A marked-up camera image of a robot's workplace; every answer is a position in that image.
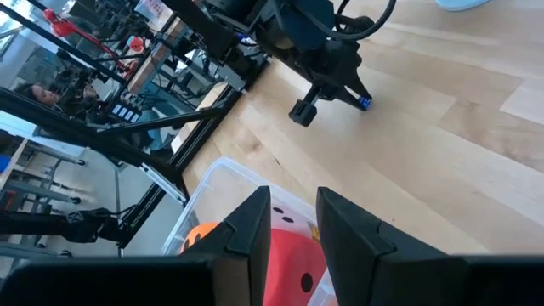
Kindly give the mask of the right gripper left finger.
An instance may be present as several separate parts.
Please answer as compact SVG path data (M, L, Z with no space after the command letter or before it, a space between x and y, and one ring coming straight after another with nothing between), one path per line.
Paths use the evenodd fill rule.
M256 188L178 256L30 262L1 288L3 305L261 305L271 238L269 187Z

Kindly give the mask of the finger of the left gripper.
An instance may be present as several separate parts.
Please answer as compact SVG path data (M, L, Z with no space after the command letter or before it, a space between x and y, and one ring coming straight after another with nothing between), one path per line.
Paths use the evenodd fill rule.
M311 87L303 99L298 99L289 112L290 119L303 127L308 127L317 114L315 101L318 98L318 93L318 87Z
M340 89L341 100L353 107L367 111L371 106L372 96L360 80L350 81Z

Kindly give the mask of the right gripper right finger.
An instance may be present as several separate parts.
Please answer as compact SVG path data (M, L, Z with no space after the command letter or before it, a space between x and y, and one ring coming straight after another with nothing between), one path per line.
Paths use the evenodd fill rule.
M543 306L541 255L449 255L327 187L316 214L341 305Z

